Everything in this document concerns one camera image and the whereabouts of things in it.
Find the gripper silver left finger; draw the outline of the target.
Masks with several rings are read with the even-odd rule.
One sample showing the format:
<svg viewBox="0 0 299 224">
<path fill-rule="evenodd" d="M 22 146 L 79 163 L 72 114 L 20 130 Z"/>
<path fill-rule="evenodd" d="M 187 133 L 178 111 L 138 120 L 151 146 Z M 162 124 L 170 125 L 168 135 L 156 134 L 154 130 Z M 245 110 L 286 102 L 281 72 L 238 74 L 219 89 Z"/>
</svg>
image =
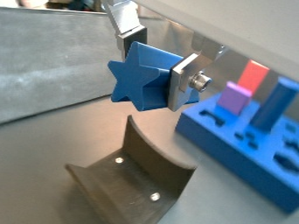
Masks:
<svg viewBox="0 0 299 224">
<path fill-rule="evenodd" d="M 102 0 L 116 31 L 116 46 L 127 58 L 132 43 L 147 43 L 147 28 L 140 24 L 136 3 L 132 0 Z"/>
</svg>

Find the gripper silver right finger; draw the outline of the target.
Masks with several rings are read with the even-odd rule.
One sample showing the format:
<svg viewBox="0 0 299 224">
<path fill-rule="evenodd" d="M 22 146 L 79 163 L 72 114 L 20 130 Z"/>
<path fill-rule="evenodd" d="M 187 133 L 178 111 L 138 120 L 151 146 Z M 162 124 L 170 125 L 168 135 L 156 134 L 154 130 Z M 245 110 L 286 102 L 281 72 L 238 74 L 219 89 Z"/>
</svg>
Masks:
<svg viewBox="0 0 299 224">
<path fill-rule="evenodd" d="M 211 78 L 203 70 L 223 55 L 226 46 L 201 34 L 194 34 L 192 54 L 184 57 L 171 68 L 171 82 L 167 107 L 176 111 L 191 99 L 192 93 L 203 92 L 211 83 Z"/>
</svg>

